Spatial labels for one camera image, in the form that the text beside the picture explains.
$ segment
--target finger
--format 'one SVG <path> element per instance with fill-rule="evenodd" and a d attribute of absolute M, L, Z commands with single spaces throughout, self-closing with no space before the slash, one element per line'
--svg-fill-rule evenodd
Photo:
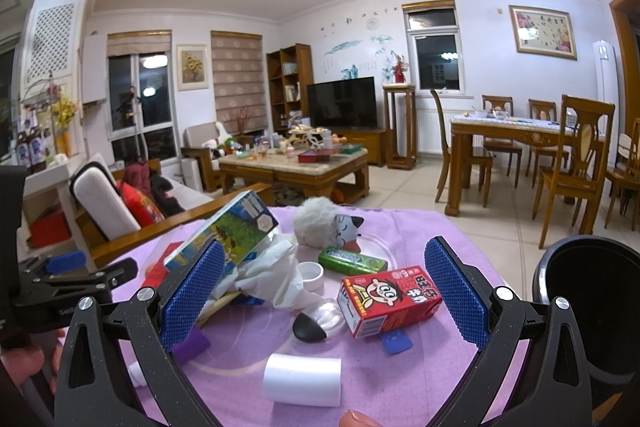
<path fill-rule="evenodd" d="M 51 355 L 51 368 L 53 370 L 54 375 L 58 374 L 61 359 L 62 359 L 62 344 L 56 343 L 56 347 L 53 349 L 53 354 Z"/>
<path fill-rule="evenodd" d="M 382 425 L 361 412 L 348 410 L 340 418 L 338 427 L 382 427 Z"/>
<path fill-rule="evenodd" d="M 44 353 L 40 346 L 12 349 L 2 355 L 2 363 L 15 385 L 22 385 L 44 365 Z"/>

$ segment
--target wooden door frame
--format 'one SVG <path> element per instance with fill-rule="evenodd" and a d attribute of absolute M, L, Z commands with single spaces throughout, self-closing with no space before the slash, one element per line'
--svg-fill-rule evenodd
<path fill-rule="evenodd" d="M 616 25 L 623 76 L 625 79 L 625 132 L 631 134 L 634 120 L 640 117 L 640 62 L 636 33 L 629 22 L 628 13 L 640 6 L 640 0 L 613 0 L 611 15 Z"/>

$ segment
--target radiator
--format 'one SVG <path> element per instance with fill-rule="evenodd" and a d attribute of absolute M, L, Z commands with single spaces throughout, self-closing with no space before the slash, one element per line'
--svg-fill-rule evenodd
<path fill-rule="evenodd" d="M 462 110 L 445 109 L 444 127 L 447 132 L 447 143 L 451 147 L 451 124 L 450 120 L 455 115 L 462 113 Z M 417 110 L 418 126 L 418 152 L 442 154 L 440 146 L 440 122 L 438 112 L 435 109 Z M 474 136 L 474 147 L 482 146 L 482 136 Z"/>

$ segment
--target wooden dining chair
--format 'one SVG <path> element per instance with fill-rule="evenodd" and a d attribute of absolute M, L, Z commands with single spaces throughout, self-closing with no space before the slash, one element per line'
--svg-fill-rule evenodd
<path fill-rule="evenodd" d="M 631 231 L 635 232 L 636 219 L 638 219 L 638 213 L 640 212 L 640 118 L 636 118 L 634 122 L 633 133 L 626 152 L 628 155 L 623 168 L 620 168 L 622 166 L 617 164 L 613 168 L 607 168 L 605 174 L 607 180 L 611 182 L 611 202 L 609 203 L 609 211 L 604 222 L 604 228 L 606 229 L 609 226 L 613 207 L 616 204 L 620 189 L 626 188 L 626 190 L 636 193 L 634 215 L 631 219 Z M 623 200 L 620 200 L 620 214 L 622 214 L 623 205 Z"/>
<path fill-rule="evenodd" d="M 566 126 L 566 110 L 568 108 L 572 108 L 577 115 L 575 126 L 569 129 Z M 607 171 L 607 155 L 615 110 L 616 106 L 612 103 L 587 100 L 586 98 L 574 98 L 566 94 L 562 96 L 556 163 L 554 167 L 543 166 L 540 168 L 540 185 L 538 185 L 536 199 L 533 203 L 531 219 L 536 219 L 542 189 L 546 187 L 549 191 L 549 196 L 546 203 L 545 222 L 542 227 L 539 248 L 543 248 L 545 244 L 546 230 L 549 227 L 556 195 L 577 199 L 572 226 L 577 220 L 582 200 L 597 201 L 600 199 L 604 176 Z M 607 117 L 607 130 L 604 136 L 598 128 L 598 120 L 603 116 Z M 598 155 L 599 142 L 603 138 L 603 149 Z M 562 169 L 562 151 L 565 146 L 571 147 L 571 165 L 569 169 Z M 588 170 L 591 163 L 593 163 L 593 171 L 589 175 Z"/>
<path fill-rule="evenodd" d="M 556 111 L 556 102 L 545 102 L 545 100 L 532 100 L 529 99 L 529 118 L 535 120 L 546 121 L 558 121 L 558 112 Z M 556 154 L 558 153 L 558 147 L 542 147 L 539 145 L 531 145 L 529 147 L 529 159 L 527 159 L 527 170 L 524 172 L 525 177 L 529 176 L 529 168 L 531 166 L 531 155 L 535 156 L 533 162 L 533 176 L 531 177 L 531 186 L 536 186 L 536 179 L 538 177 L 538 159 L 540 156 L 549 156 L 552 159 L 551 166 L 553 167 L 556 162 Z M 564 160 L 564 168 L 569 160 L 569 151 L 562 152 L 562 159 Z"/>
<path fill-rule="evenodd" d="M 482 108 L 486 110 L 507 111 L 513 116 L 513 98 L 510 96 L 494 96 L 482 95 Z M 484 148 L 489 152 L 502 152 L 509 155 L 509 165 L 507 166 L 507 176 L 511 172 L 511 160 L 516 155 L 516 180 L 515 187 L 518 187 L 518 179 L 520 177 L 520 161 L 522 160 L 522 147 L 516 145 L 513 140 L 505 140 L 501 138 L 485 138 Z"/>
<path fill-rule="evenodd" d="M 436 203 L 440 201 L 440 196 L 447 183 L 447 175 L 449 174 L 449 165 L 451 163 L 451 149 L 447 144 L 447 130 L 444 126 L 444 115 L 442 113 L 442 104 L 440 97 L 434 89 L 430 89 L 431 96 L 436 103 L 438 110 L 438 120 L 440 121 L 440 143 L 442 145 L 442 171 L 440 171 L 440 179 L 438 180 L 438 193 L 436 194 Z M 486 206 L 489 198 L 489 185 L 491 184 L 491 169 L 494 166 L 494 158 L 491 153 L 484 147 L 473 147 L 471 156 L 465 156 L 462 160 L 463 164 L 478 165 L 480 167 L 480 178 L 478 180 L 478 192 L 484 185 L 482 193 L 482 206 Z"/>

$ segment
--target roman shade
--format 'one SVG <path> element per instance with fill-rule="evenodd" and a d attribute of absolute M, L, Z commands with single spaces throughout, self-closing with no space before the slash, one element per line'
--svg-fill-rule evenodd
<path fill-rule="evenodd" d="M 227 132 L 238 133 L 236 119 L 247 112 L 244 132 L 267 128 L 262 35 L 212 31 L 211 62 L 216 114 Z"/>

